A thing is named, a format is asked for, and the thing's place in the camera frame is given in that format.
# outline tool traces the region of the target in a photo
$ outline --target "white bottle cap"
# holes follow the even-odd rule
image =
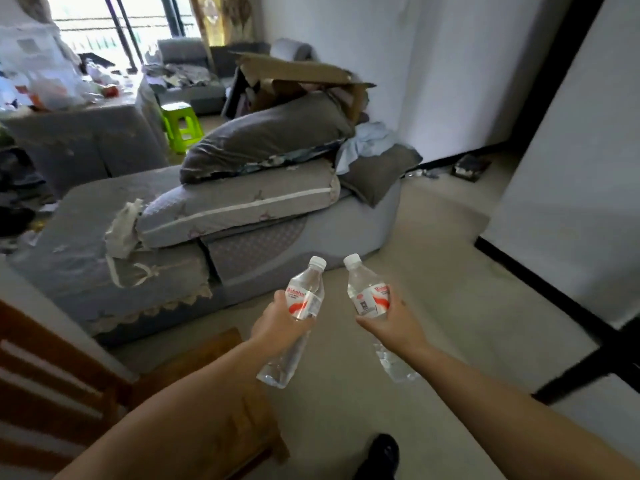
[[[360,255],[352,254],[343,259],[344,265],[347,266],[347,269],[352,269],[362,263],[362,259],[360,259]]]
[[[323,271],[324,271],[324,268],[326,267],[326,261],[324,259],[322,259],[321,257],[318,257],[318,256],[313,256],[310,259],[309,266],[311,266],[312,264],[314,266],[318,266]]]

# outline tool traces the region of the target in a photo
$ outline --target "cardboard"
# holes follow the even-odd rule
[[[340,88],[336,95],[342,95],[338,96],[342,110],[356,123],[367,101],[366,90],[376,87],[370,82],[356,81],[345,69],[320,62],[289,62],[263,54],[241,53],[236,63],[251,87],[260,82],[250,112],[284,104],[316,89]]]

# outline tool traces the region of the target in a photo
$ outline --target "red and white label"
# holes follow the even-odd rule
[[[316,317],[320,311],[322,300],[311,291],[289,285],[285,291],[289,313],[298,320]]]
[[[389,287],[385,283],[370,286],[351,300],[358,315],[367,318],[377,317],[389,309]]]

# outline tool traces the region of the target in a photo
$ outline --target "plastic water bottle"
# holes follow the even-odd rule
[[[360,256],[352,254],[344,259],[349,271],[347,293],[358,315],[375,320],[384,320],[390,305],[389,288],[382,279],[364,266]],[[406,382],[416,379],[419,374],[393,352],[389,352],[374,337],[373,347],[380,359],[382,368],[393,382]]]
[[[326,267],[326,261],[318,256],[313,256],[309,261],[309,267],[297,276],[294,276],[285,291],[289,313],[298,320],[309,317],[316,317],[320,311],[320,305],[324,300],[324,284],[322,273]],[[305,350],[309,338],[307,332],[296,340],[292,347],[284,352],[280,357],[270,361],[265,365],[258,379],[270,386],[284,387],[289,384],[298,362]]]

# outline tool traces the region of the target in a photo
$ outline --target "green plastic stool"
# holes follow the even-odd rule
[[[187,102],[164,104],[162,117],[169,146],[176,153],[186,153],[188,147],[199,142],[204,136],[196,113]],[[181,120],[184,120],[187,128],[180,128]]]

